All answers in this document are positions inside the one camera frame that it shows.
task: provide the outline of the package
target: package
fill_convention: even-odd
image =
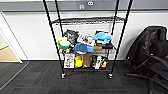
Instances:
[[[94,46],[94,50],[102,50],[102,46]]]
[[[100,69],[105,68],[107,64],[107,58],[100,55],[92,55],[92,67]]]
[[[71,43],[71,46],[74,47],[77,43],[78,31],[67,30],[63,34],[64,37],[67,37],[67,40]]]
[[[65,54],[64,68],[74,68],[75,54]]]
[[[86,53],[81,55],[82,62],[83,62],[83,68],[90,67],[90,64],[92,62],[92,54]]]
[[[96,31],[95,37],[93,39],[96,39],[95,40],[96,46],[105,46],[106,43],[109,43],[109,40],[111,40],[111,38],[112,36],[109,35],[108,32]]]
[[[95,44],[95,40],[93,40],[93,36],[84,34],[84,33],[79,33],[77,42],[80,42],[89,46],[94,46]]]

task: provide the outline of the wall outlet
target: wall outlet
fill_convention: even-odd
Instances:
[[[93,6],[93,1],[88,1],[89,6]]]
[[[79,9],[85,9],[85,6],[84,5],[79,5]]]

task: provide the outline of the shelf post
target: shelf post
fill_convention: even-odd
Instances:
[[[62,29],[62,24],[61,24],[61,17],[60,17],[60,12],[59,12],[59,7],[58,7],[58,2],[57,0],[55,0],[55,6],[57,9],[57,14],[58,14],[58,19],[59,19],[59,23],[60,23],[60,29],[61,29],[61,33],[62,33],[62,37],[63,37],[63,29]]]
[[[111,69],[111,73],[109,74],[109,78],[112,78],[112,76],[113,76],[115,62],[116,62],[116,59],[117,59],[117,56],[118,56],[118,52],[119,52],[119,49],[120,49],[121,41],[122,41],[122,38],[123,38],[123,35],[124,35],[124,31],[125,31],[125,27],[126,27],[126,24],[127,24],[127,21],[128,21],[128,16],[129,16],[129,13],[130,13],[132,2],[133,2],[133,0],[129,1],[126,17],[125,17],[125,20],[124,20],[124,25],[123,25],[122,32],[121,32],[121,35],[120,35],[119,43],[118,43],[118,46],[117,46],[117,51],[116,51],[115,58],[114,58],[114,63],[112,65],[112,69]]]
[[[60,62],[61,68],[62,68],[62,78],[64,78],[65,72],[64,72],[63,64],[61,62],[61,57],[60,57],[59,49],[58,49],[58,46],[57,46],[57,41],[56,41],[56,38],[55,38],[54,29],[52,27],[52,22],[51,22],[51,19],[50,19],[47,3],[46,3],[45,0],[43,0],[43,4],[44,4],[44,8],[45,8],[45,11],[46,11],[46,14],[47,14],[49,26],[50,26],[50,29],[51,29],[51,32],[52,32],[52,35],[53,35],[53,39],[54,39],[55,47],[56,47],[56,50],[57,50],[57,55],[58,55],[58,58],[59,58],[59,62]]]
[[[114,14],[114,22],[113,22],[113,26],[112,26],[112,30],[111,30],[111,35],[113,35],[113,32],[114,32],[114,26],[115,26],[115,21],[116,21],[116,18],[117,18],[117,11],[118,11],[119,2],[120,2],[120,0],[116,1],[115,14]],[[107,60],[109,61],[109,49],[107,51]]]

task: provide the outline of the cleaning supplies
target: cleaning supplies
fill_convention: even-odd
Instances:
[[[59,48],[62,50],[65,50],[65,49],[69,48],[69,46],[70,46],[70,42],[67,41],[67,37],[59,38],[57,41],[57,44],[58,44]]]

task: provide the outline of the caster wheel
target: caster wheel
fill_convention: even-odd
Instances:
[[[64,79],[65,78],[65,73],[64,74],[62,74],[62,77],[61,77],[62,79]]]
[[[112,76],[113,76],[113,74],[109,74],[109,75],[108,75],[108,78],[109,78],[109,79],[111,79],[111,78],[112,78]]]
[[[125,77],[128,78],[129,76],[127,74],[125,74]]]

